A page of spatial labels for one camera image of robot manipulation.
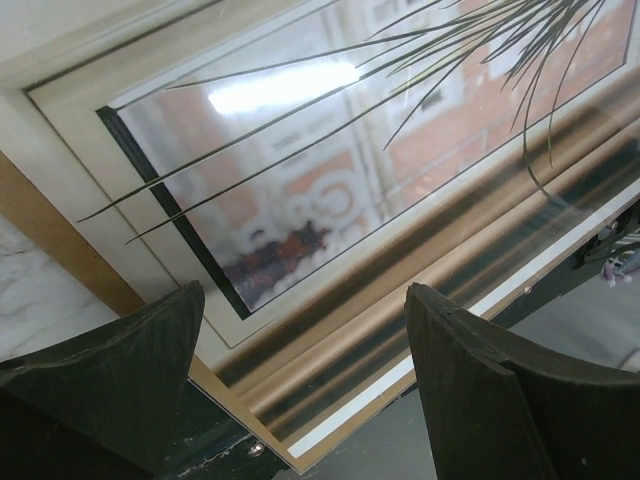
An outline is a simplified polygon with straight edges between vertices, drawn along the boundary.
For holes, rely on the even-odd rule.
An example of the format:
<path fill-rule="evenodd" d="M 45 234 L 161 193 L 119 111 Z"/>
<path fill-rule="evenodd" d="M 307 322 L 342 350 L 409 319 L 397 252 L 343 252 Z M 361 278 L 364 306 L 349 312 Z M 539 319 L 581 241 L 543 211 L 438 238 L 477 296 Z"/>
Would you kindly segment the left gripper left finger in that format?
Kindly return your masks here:
<path fill-rule="evenodd" d="M 2 478 L 155 478 L 172 442 L 204 305 L 194 281 L 2 362 Z"/>

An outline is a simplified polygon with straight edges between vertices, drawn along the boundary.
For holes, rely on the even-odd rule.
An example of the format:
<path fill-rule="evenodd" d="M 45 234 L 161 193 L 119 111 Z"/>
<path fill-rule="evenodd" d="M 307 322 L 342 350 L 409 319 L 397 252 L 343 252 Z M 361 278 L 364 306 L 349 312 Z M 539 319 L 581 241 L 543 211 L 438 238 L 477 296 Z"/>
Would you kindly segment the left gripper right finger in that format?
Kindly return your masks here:
<path fill-rule="evenodd" d="M 407 332 L 441 479 L 635 479 L 639 377 L 547 349 L 422 284 Z"/>

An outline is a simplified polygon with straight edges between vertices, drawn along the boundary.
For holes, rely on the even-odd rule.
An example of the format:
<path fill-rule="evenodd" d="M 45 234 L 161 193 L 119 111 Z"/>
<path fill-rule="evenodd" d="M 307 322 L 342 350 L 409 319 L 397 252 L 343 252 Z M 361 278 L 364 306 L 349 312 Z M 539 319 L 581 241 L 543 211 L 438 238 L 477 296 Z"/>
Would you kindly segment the plant photo with backing board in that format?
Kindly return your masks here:
<path fill-rule="evenodd" d="M 5 1 L 1 201 L 186 396 L 311 470 L 411 389 L 414 283 L 518 322 L 638 229 L 635 1 Z"/>

